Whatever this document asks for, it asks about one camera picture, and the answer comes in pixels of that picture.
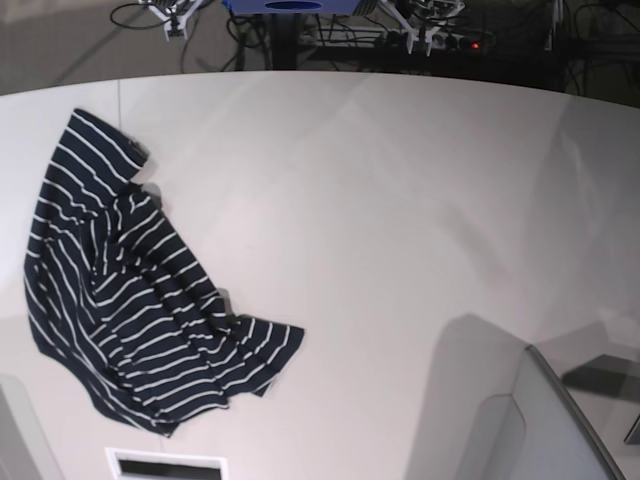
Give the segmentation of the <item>black table leg post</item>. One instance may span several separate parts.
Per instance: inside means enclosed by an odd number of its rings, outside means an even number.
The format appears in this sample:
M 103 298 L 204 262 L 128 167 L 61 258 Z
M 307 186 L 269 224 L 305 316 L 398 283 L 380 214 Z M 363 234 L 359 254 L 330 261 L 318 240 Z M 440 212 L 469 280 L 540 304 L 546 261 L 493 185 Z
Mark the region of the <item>black table leg post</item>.
M 299 14 L 271 14 L 269 37 L 273 70 L 296 70 L 298 62 Z

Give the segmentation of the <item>blue bin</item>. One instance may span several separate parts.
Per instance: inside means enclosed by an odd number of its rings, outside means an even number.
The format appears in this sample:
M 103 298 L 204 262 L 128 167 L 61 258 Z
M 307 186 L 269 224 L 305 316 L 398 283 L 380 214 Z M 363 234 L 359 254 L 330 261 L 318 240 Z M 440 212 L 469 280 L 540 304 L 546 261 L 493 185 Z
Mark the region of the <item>blue bin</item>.
M 235 14 L 329 13 L 351 14 L 358 0 L 227 0 L 223 4 Z

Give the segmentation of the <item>white power strip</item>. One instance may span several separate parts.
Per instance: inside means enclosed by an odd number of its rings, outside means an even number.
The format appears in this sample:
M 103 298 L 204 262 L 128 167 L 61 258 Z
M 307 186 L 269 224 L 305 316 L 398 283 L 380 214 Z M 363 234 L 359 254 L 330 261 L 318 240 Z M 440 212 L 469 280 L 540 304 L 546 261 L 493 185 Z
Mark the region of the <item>white power strip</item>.
M 431 51 L 469 51 L 480 53 L 491 47 L 492 37 L 474 31 L 455 31 L 436 29 L 426 32 L 423 37 L 410 39 L 409 33 L 399 29 L 385 30 L 379 27 L 345 27 L 335 24 L 308 27 L 303 30 L 299 43 L 303 46 L 336 46 L 373 48 L 381 46 L 412 47 L 413 51 L 429 53 Z

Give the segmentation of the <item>navy white striped t-shirt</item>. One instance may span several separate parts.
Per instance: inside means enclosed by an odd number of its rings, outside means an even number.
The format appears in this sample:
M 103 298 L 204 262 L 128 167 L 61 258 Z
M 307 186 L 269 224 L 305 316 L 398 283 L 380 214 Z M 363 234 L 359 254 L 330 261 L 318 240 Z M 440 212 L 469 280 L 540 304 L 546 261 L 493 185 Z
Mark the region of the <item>navy white striped t-shirt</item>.
M 235 315 L 135 182 L 131 138 L 76 109 L 55 147 L 24 262 L 34 342 L 71 372 L 103 416 L 162 437 L 264 395 L 303 329 Z

